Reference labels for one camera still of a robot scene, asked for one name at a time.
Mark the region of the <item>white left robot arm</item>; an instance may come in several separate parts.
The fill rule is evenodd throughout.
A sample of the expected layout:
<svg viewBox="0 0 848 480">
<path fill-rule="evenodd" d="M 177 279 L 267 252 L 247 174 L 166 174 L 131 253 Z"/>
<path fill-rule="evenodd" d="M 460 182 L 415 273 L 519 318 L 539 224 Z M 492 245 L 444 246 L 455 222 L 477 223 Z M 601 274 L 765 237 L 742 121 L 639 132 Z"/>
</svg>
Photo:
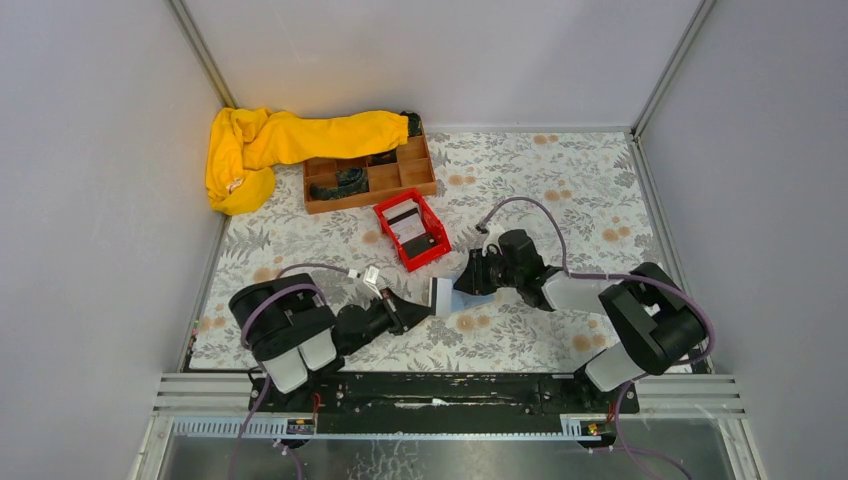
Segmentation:
<svg viewBox="0 0 848 480">
<path fill-rule="evenodd" d="M 389 333 L 403 335 L 431 315 L 379 285 L 373 268 L 348 276 L 364 289 L 369 304 L 333 311 L 308 274 L 260 282 L 235 293 L 228 307 L 241 331 L 240 343 L 276 390 L 292 393 L 310 378 L 339 370 L 344 358 Z"/>
</svg>

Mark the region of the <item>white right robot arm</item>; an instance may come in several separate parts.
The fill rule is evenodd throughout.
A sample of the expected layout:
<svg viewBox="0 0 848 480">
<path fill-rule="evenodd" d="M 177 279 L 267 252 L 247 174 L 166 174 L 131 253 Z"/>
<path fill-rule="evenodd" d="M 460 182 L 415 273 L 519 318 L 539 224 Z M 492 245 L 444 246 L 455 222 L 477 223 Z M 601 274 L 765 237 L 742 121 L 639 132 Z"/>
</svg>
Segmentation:
<svg viewBox="0 0 848 480">
<path fill-rule="evenodd" d="M 470 251 L 454 290 L 488 296 L 507 288 L 538 310 L 606 315 L 617 343 L 574 374 L 597 392 L 662 375 L 710 336 L 703 313 L 655 263 L 645 262 L 625 274 L 579 274 L 547 264 L 523 229 L 488 241 L 485 248 Z"/>
</svg>

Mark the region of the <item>beige card holder wallet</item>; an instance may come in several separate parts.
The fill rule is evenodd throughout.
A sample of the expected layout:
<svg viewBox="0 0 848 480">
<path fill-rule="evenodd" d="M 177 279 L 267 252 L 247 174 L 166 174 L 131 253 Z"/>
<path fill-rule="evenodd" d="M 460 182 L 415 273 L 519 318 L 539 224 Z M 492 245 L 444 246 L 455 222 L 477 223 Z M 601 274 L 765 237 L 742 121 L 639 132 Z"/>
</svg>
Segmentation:
<svg viewBox="0 0 848 480">
<path fill-rule="evenodd" d="M 450 312 L 458 313 L 493 303 L 495 294 L 472 295 L 453 288 L 451 290 Z"/>
</svg>

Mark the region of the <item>red plastic bin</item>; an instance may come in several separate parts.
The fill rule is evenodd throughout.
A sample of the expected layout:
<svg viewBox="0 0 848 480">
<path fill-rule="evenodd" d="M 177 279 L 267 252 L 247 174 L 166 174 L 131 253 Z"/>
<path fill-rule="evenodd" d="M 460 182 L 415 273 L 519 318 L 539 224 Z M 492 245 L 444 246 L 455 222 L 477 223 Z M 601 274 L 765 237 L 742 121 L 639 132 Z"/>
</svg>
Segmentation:
<svg viewBox="0 0 848 480">
<path fill-rule="evenodd" d="M 380 229 L 396 250 L 408 272 L 452 251 L 447 231 L 417 189 L 410 189 L 376 204 L 373 211 Z"/>
</svg>

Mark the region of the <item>white card with magnetic stripe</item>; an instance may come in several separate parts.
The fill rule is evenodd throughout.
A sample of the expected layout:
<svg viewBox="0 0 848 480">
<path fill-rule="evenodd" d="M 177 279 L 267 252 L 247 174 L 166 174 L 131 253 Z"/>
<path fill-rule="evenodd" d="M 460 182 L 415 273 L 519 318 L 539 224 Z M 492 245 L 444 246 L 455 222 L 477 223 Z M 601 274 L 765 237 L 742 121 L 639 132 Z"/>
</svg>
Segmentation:
<svg viewBox="0 0 848 480">
<path fill-rule="evenodd" d="M 449 317 L 453 313 L 453 280 L 431 277 L 429 283 L 429 306 L 435 317 Z"/>
</svg>

